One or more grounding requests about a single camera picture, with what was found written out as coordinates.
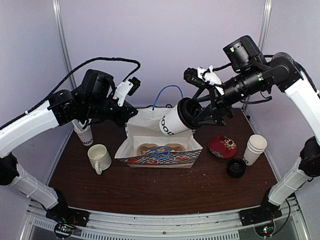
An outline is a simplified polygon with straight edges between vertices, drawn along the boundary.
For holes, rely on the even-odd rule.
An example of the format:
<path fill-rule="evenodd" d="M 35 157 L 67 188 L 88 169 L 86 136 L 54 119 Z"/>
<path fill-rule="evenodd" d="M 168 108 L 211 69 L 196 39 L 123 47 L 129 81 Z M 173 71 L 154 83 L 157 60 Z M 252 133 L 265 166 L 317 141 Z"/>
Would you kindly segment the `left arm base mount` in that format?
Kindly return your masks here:
<path fill-rule="evenodd" d="M 57 223 L 69 225 L 71 227 L 86 227 L 90 213 L 86 210 L 80 210 L 70 207 L 46 209 L 46 217 Z"/>

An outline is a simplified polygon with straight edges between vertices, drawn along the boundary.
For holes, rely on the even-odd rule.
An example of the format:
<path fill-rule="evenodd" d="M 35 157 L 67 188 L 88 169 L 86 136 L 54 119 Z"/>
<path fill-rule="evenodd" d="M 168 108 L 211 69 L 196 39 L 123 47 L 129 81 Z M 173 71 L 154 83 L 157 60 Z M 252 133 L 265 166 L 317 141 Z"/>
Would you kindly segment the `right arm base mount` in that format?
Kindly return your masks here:
<path fill-rule="evenodd" d="M 242 226 L 256 225 L 259 223 L 271 221 L 282 216 L 279 208 L 269 206 L 258 206 L 244 209 L 239 212 Z"/>

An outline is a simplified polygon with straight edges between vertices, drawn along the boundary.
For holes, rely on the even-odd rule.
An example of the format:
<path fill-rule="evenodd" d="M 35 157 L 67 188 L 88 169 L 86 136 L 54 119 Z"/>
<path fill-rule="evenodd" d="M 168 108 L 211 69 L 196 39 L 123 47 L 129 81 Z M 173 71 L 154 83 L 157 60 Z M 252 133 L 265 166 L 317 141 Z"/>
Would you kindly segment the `white paper coffee cup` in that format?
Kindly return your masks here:
<path fill-rule="evenodd" d="M 187 128 L 181 122 L 178 116 L 177 105 L 169 110 L 159 122 L 160 130 L 165 135 L 172 136 L 188 130 L 193 130 Z"/>

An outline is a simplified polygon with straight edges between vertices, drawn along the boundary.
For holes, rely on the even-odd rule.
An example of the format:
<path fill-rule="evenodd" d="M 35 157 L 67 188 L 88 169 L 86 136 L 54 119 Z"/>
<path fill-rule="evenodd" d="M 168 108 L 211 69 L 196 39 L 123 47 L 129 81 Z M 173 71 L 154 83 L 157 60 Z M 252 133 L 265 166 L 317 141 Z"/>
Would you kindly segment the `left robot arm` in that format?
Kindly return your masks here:
<path fill-rule="evenodd" d="M 115 85 L 113 76 L 99 70 L 86 71 L 76 89 L 50 94 L 43 103 L 0 130 L 0 184 L 10 186 L 39 202 L 61 222 L 72 218 L 72 211 L 61 192 L 29 174 L 18 164 L 12 151 L 33 137 L 71 121 L 86 128 L 107 120 L 123 127 L 138 111 L 126 100 L 140 87 L 133 77 Z"/>

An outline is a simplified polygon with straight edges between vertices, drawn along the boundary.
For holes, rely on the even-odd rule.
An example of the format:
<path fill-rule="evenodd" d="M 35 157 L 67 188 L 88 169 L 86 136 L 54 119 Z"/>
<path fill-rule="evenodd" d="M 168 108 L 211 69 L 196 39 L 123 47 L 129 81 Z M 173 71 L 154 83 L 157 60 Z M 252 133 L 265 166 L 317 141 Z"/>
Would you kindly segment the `blue checkered paper bag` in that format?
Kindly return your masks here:
<path fill-rule="evenodd" d="M 152 106 L 140 108 L 138 114 L 128 120 L 125 126 L 126 140 L 115 153 L 114 158 L 131 168 L 191 168 L 198 159 L 203 147 L 194 139 L 193 130 L 175 135 L 165 135 L 160 130 L 161 118 L 172 108 L 157 107 L 160 90 Z M 142 144 L 181 144 L 185 151 L 148 152 L 138 155 Z"/>

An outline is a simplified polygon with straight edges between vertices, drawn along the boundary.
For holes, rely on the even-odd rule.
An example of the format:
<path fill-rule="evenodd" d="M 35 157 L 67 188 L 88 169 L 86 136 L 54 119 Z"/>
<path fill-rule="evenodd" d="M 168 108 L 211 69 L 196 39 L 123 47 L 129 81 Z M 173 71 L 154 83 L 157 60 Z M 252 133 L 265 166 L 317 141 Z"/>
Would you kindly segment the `cardboard cup carrier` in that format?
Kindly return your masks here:
<path fill-rule="evenodd" d="M 164 153 L 164 152 L 184 152 L 185 147 L 179 143 L 168 143 L 164 146 L 158 146 L 154 143 L 143 143 L 137 149 L 138 155 L 144 155 L 149 152 L 156 152 L 156 153 Z"/>

